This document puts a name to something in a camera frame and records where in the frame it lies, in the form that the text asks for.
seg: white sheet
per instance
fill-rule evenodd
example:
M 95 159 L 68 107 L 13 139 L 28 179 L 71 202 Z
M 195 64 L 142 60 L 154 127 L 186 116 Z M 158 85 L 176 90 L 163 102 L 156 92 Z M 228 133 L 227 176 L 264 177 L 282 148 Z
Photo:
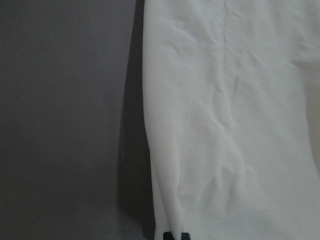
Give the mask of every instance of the white sheet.
M 320 1 L 145 0 L 155 240 L 320 239 Z

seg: dark gray surface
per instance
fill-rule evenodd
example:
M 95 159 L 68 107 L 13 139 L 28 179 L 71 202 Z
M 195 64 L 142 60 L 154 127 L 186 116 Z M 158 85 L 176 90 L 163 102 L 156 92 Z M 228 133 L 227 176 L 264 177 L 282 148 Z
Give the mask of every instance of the dark gray surface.
M 0 2 L 0 239 L 153 239 L 141 0 Z

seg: wrinkled fabric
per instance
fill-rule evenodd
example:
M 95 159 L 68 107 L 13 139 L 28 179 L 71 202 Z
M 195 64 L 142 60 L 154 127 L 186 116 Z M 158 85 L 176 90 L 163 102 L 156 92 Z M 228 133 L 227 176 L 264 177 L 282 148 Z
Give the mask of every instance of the wrinkled fabric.
M 320 1 L 145 0 L 155 240 L 320 239 Z

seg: white towel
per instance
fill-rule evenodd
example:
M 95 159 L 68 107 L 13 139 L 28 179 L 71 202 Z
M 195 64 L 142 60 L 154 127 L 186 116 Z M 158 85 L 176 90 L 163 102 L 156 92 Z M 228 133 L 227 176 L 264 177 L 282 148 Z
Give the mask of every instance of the white towel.
M 320 239 L 320 1 L 145 0 L 155 240 Z

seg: gray background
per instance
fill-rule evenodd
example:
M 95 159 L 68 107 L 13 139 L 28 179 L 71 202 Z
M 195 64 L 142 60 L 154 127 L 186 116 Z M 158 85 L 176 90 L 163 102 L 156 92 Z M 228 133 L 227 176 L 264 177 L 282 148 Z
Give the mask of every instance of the gray background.
M 142 0 L 0 1 L 0 239 L 153 239 Z

